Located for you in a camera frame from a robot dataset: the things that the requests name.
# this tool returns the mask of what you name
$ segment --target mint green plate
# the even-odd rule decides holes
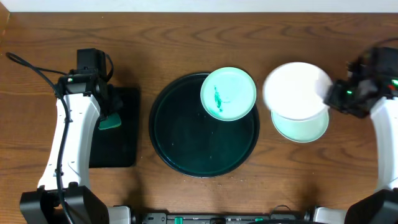
[[[320,138],[329,125],[329,112],[323,111],[307,121],[294,121],[271,111],[275,128],[285,138],[295,142],[312,142]]]
[[[206,112],[222,121],[248,114],[256,102],[256,85],[243,70],[233,67],[212,72],[203,82],[200,99]]]

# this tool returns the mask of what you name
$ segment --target black cable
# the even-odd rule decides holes
[[[359,57],[365,56],[365,55],[366,55],[368,52],[370,52],[372,49],[374,49],[374,48],[376,48],[376,47],[378,47],[378,46],[380,46],[380,45],[382,45],[382,44],[386,44],[386,43],[388,43],[388,42],[397,41],[397,40],[398,40],[398,37],[391,37],[391,38],[388,38],[388,39],[384,39],[384,40],[377,41],[376,43],[372,44],[371,47],[368,47],[366,50],[364,50],[364,51],[359,55]]]
[[[24,59],[18,57],[17,55],[15,55],[13,53],[10,53],[10,52],[7,52],[6,56],[13,62],[16,62],[20,65],[26,66],[26,67],[32,69],[37,74],[39,74],[51,86],[51,88],[53,88],[53,90],[55,92],[55,96],[58,99],[60,99],[62,106],[65,109],[65,127],[63,129],[60,150],[58,152],[58,158],[57,158],[57,169],[55,170],[55,173],[56,173],[56,179],[57,179],[57,192],[58,192],[58,197],[59,197],[60,203],[62,205],[63,211],[65,212],[65,215],[66,215],[69,223],[74,224],[75,222],[73,221],[73,218],[70,215],[68,206],[65,202],[65,198],[64,198],[63,192],[62,192],[62,185],[61,185],[61,163],[62,163],[62,156],[63,156],[63,148],[65,147],[65,141],[67,138],[69,122],[70,122],[70,115],[69,115],[69,109],[68,109],[67,103],[63,99],[63,96],[60,94],[58,88],[41,72],[41,70],[46,71],[46,72],[53,71],[53,70],[47,70],[44,68],[35,67],[35,66],[31,65],[29,62],[25,61]]]
[[[278,206],[275,206],[274,209],[272,209],[272,211],[269,214],[269,218],[271,218],[271,215],[276,211],[277,208],[281,208],[281,207],[285,207],[291,211],[291,209],[287,205],[278,205]]]
[[[16,59],[13,58],[13,57],[10,57],[10,56],[7,55],[7,58],[8,58],[9,60],[12,60],[12,61],[15,62],[15,63],[18,63],[19,65],[23,65],[23,66],[25,66],[25,67],[29,67],[29,66],[27,66],[27,65],[24,65],[22,62],[16,60]],[[61,75],[68,75],[68,74],[65,73],[65,72],[60,72],[60,71],[51,70],[51,69],[47,69],[47,68],[40,68],[40,67],[36,67],[36,66],[33,66],[33,67],[36,68],[37,70],[43,71],[43,72],[52,72],[52,73],[57,73],[57,74],[61,74]]]
[[[111,70],[109,71],[108,76],[106,77],[106,80],[105,80],[106,82],[108,82],[112,78],[112,75],[113,75],[113,62],[111,60],[111,57],[108,54],[105,54],[105,56],[111,64]]]

